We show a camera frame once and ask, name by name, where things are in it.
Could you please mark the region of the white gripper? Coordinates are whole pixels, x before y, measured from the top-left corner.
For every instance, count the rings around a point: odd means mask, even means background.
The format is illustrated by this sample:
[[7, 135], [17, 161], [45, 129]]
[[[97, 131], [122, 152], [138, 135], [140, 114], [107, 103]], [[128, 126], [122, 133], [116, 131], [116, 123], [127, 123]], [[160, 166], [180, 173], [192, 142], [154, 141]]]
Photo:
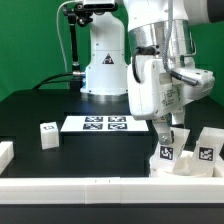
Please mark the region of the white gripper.
[[140, 82], [128, 67], [128, 100], [130, 113], [136, 120], [153, 120], [153, 126], [161, 145], [174, 142], [174, 133], [164, 115], [171, 113], [174, 127], [184, 127], [185, 109], [180, 108], [210, 94], [215, 78], [208, 70], [197, 69], [189, 58], [184, 67], [174, 71], [198, 82], [196, 86], [172, 78], [163, 68], [162, 60], [151, 56], [136, 57], [136, 71]]

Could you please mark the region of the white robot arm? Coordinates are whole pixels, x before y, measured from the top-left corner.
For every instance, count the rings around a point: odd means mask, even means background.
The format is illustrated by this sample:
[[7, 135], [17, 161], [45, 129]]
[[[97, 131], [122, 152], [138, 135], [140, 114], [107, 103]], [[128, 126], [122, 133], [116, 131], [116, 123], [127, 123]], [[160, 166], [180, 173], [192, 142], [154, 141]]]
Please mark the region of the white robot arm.
[[162, 145], [173, 142], [168, 114], [208, 95], [213, 73], [197, 69], [190, 27], [224, 21], [224, 0], [84, 0], [93, 14], [92, 58], [82, 91], [128, 95], [137, 120], [150, 120]]

